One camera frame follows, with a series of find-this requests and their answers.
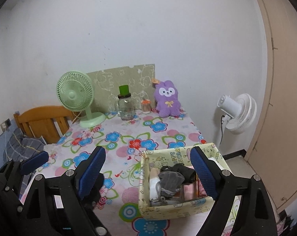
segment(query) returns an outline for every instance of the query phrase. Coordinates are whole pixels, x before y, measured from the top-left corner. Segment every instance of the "wooden door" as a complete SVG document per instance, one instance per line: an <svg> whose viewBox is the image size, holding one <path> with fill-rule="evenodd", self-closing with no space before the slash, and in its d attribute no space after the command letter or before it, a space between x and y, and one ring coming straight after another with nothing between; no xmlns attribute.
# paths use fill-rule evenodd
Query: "wooden door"
<svg viewBox="0 0 297 236"><path fill-rule="evenodd" d="M288 0L263 0L273 39L273 82L267 115L249 164L278 212L297 198L297 12Z"/></svg>

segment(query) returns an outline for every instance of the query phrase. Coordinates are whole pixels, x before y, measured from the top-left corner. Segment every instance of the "storage box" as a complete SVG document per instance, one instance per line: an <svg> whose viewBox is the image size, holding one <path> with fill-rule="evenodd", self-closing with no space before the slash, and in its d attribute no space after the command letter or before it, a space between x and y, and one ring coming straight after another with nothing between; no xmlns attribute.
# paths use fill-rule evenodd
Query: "storage box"
<svg viewBox="0 0 297 236"><path fill-rule="evenodd" d="M213 143L198 145L208 158L214 157L217 162L225 169L230 170L225 160ZM141 180L139 188L139 210L145 219L165 220L173 218L183 218L190 215L209 211L214 200L211 197L200 198L180 204L151 207L149 201L149 173L150 167L161 168L176 163L184 163L191 166L190 151L193 146L170 148L163 150L145 151L142 153L141 160Z"/></svg>

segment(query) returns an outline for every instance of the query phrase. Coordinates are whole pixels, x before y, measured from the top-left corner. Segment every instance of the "tiled floor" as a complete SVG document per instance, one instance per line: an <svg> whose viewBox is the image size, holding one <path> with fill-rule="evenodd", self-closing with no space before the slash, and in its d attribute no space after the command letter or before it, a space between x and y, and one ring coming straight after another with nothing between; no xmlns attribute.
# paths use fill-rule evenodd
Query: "tiled floor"
<svg viewBox="0 0 297 236"><path fill-rule="evenodd" d="M251 168L251 166L246 162L242 156L237 156L232 159L229 159L226 161L227 165L230 167L232 173L235 176L240 176L240 177L246 177L246 178L251 178L254 174L255 171ZM276 208L274 205L274 202L271 200L274 216L276 222L279 221L279 216L276 212Z"/></svg>

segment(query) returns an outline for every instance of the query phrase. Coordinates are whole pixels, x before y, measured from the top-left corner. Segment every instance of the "chair backrest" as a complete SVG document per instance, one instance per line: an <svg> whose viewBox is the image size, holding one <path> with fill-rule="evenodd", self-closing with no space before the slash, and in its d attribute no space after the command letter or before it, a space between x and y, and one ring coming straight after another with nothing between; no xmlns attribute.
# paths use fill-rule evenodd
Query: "chair backrest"
<svg viewBox="0 0 297 236"><path fill-rule="evenodd" d="M17 126L28 137L43 136L49 144L56 143L60 139L53 119L58 123L61 133L65 134L69 129L66 117L72 121L74 114L63 106L41 106L30 109L21 115L14 114Z"/></svg>

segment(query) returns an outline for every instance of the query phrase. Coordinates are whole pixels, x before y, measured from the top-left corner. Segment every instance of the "table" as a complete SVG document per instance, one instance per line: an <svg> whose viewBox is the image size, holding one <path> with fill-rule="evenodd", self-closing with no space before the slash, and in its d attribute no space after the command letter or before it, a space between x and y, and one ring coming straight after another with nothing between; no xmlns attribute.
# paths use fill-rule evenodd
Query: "table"
<svg viewBox="0 0 297 236"><path fill-rule="evenodd" d="M154 109L150 114L137 111L131 121L122 121L116 113L107 113L102 124L83 129L75 123L58 143L45 146L49 161L38 168L36 174L43 174L46 178L61 176L87 159L95 146L103 146L106 149L106 161L101 172L105 181L94 213L113 236L194 236L208 212L152 222L140 217L137 203L141 152L196 143L206 141L183 109L178 117L167 118L160 118ZM22 196L22 203L29 188L30 185ZM56 199L56 204L61 207L61 199ZM224 236L230 234L238 207L239 200L235 200Z"/></svg>

